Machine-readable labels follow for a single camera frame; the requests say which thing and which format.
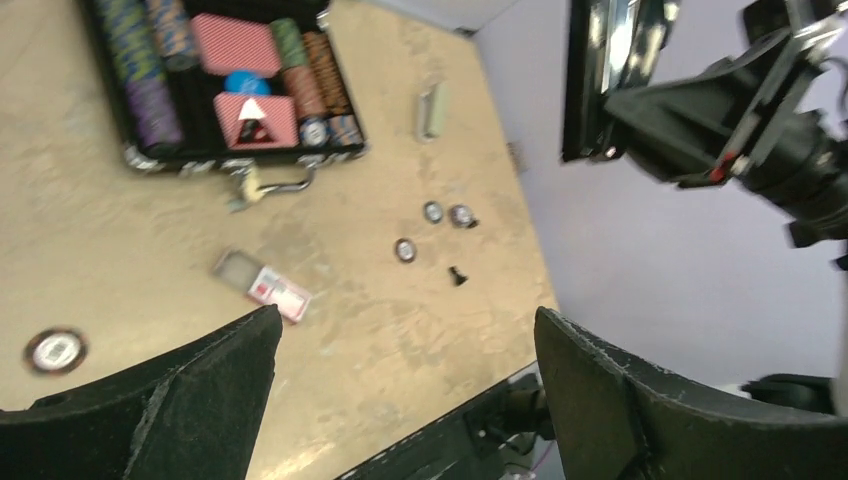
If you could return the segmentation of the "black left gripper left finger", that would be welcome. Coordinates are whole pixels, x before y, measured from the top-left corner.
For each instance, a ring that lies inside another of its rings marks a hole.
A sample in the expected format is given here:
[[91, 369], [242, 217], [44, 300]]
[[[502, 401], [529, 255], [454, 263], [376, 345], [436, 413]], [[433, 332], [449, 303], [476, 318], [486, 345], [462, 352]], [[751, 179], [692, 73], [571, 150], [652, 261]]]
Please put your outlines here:
[[259, 308], [179, 348], [1, 416], [5, 479], [242, 479], [283, 322]]

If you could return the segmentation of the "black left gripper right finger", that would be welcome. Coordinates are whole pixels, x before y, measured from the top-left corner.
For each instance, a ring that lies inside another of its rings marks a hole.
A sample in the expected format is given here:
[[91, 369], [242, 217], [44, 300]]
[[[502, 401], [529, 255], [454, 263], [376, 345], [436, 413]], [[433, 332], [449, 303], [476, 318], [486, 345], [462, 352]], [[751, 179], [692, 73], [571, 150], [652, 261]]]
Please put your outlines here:
[[569, 479], [843, 479], [847, 420], [825, 377], [773, 374], [739, 394], [623, 350], [558, 312], [535, 349]]

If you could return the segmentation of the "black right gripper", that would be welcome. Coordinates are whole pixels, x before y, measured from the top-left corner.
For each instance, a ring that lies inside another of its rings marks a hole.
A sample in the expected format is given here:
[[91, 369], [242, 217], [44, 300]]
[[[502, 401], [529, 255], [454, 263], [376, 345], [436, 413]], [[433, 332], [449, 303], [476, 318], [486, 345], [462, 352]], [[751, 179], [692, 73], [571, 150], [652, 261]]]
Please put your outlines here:
[[786, 29], [690, 78], [619, 91], [605, 110], [625, 130], [628, 154], [683, 188], [737, 176], [770, 188], [812, 168], [826, 136], [796, 109], [822, 72], [821, 51]]

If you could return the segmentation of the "pale green stapler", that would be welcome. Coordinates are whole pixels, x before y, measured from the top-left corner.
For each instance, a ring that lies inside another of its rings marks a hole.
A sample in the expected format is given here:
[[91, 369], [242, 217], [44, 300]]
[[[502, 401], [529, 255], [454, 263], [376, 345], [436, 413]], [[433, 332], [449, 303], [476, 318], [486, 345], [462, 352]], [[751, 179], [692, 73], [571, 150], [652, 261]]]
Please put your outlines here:
[[449, 90], [444, 81], [428, 85], [418, 97], [416, 136], [422, 143], [440, 138], [445, 130]]

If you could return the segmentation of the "black stapler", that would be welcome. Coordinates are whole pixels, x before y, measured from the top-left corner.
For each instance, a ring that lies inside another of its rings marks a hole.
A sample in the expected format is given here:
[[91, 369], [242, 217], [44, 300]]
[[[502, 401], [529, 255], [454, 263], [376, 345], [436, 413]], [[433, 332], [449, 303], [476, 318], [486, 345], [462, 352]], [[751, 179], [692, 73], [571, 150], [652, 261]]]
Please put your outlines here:
[[623, 155], [627, 128], [605, 110], [648, 85], [680, 13], [679, 1], [584, 0], [569, 9], [561, 159]]

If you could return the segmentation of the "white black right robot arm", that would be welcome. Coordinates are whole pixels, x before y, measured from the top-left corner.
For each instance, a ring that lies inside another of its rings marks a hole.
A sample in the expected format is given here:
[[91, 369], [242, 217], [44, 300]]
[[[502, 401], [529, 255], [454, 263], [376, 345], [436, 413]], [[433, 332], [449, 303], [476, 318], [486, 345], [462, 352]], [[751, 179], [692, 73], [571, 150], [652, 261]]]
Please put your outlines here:
[[680, 189], [739, 182], [790, 217], [792, 244], [847, 238], [847, 144], [798, 104], [844, 31], [840, 1], [755, 1], [747, 50], [682, 80], [620, 90], [604, 108], [631, 158]]

